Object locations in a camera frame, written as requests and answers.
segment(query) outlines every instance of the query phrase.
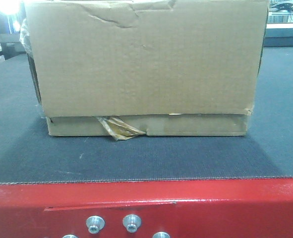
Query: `crease in cardboard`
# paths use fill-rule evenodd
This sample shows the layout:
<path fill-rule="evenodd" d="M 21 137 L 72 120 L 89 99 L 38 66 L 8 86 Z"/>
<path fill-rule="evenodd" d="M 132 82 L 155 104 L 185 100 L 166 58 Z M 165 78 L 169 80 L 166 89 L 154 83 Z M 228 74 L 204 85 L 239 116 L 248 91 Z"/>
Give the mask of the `crease in cardboard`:
<path fill-rule="evenodd" d="M 117 117 L 95 117 L 103 126 L 103 128 L 115 140 L 128 140 L 138 135 L 145 135 L 146 132 L 141 131 Z"/>
<path fill-rule="evenodd" d="M 150 10 L 172 10 L 176 0 L 143 0 L 143 1 L 95 1 L 86 2 L 71 1 L 81 7 L 89 17 L 101 22 L 112 23 L 119 28 L 137 27 L 138 12 Z"/>
<path fill-rule="evenodd" d="M 137 27 L 138 15 L 128 3 L 97 1 L 95 7 L 92 4 L 72 3 L 82 8 L 89 17 L 101 22 L 112 23 L 119 28 Z"/>

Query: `metal bolt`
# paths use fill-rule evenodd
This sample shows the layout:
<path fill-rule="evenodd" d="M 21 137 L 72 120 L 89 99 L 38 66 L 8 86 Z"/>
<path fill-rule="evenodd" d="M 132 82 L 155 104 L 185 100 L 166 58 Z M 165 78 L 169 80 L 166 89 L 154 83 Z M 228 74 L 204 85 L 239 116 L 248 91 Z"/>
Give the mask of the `metal bolt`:
<path fill-rule="evenodd" d="M 153 235 L 153 238 L 171 238 L 166 232 L 157 232 Z"/>
<path fill-rule="evenodd" d="M 74 235 L 65 235 L 62 238 L 78 238 L 78 237 Z"/>
<path fill-rule="evenodd" d="M 86 225 L 91 234 L 96 234 L 105 226 L 105 220 L 99 216 L 92 216 L 87 219 Z"/>
<path fill-rule="evenodd" d="M 141 226 L 141 223 L 141 218 L 133 214 L 127 215 L 123 218 L 123 225 L 130 233 L 136 232 L 137 229 Z"/>

